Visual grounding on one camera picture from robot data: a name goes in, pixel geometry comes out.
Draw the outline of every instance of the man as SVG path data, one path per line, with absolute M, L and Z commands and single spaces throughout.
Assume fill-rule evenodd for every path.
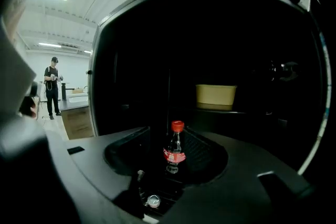
M 54 101 L 54 108 L 56 116 L 61 116 L 58 109 L 58 87 L 57 81 L 61 78 L 58 76 L 58 70 L 56 69 L 56 64 L 58 63 L 57 57 L 51 59 L 51 64 L 46 68 L 44 72 L 44 81 L 46 85 L 46 95 L 47 95 L 47 107 L 49 112 L 49 117 L 51 120 L 54 119 L 52 115 L 52 100 Z

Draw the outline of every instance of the black pants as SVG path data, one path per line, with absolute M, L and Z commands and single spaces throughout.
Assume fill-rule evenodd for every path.
M 55 107 L 55 113 L 59 112 L 58 109 L 58 88 L 52 88 L 50 91 L 47 89 L 47 107 L 48 107 L 48 112 L 49 112 L 49 116 L 52 115 L 52 101 L 54 101 L 54 107 Z

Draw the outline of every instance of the white wall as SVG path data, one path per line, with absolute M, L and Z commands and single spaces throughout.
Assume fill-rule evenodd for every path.
M 58 74 L 64 77 L 63 82 L 68 82 L 67 88 L 83 88 L 88 85 L 89 59 L 78 58 L 57 54 L 40 54 L 36 52 L 27 53 L 27 63 L 36 73 L 35 81 L 44 80 L 44 71 L 50 66 L 51 58 L 58 58 Z

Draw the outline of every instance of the beige box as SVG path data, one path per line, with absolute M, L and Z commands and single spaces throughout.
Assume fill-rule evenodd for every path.
M 72 90 L 72 93 L 83 93 L 83 89 L 82 88 L 78 88 L 78 89 L 74 89 Z
M 197 106 L 203 109 L 231 110 L 237 86 L 196 85 Z

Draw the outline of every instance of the red bottle cap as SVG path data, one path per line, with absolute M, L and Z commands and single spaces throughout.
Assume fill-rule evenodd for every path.
M 183 121 L 172 121 L 172 130 L 176 133 L 183 131 L 184 122 Z

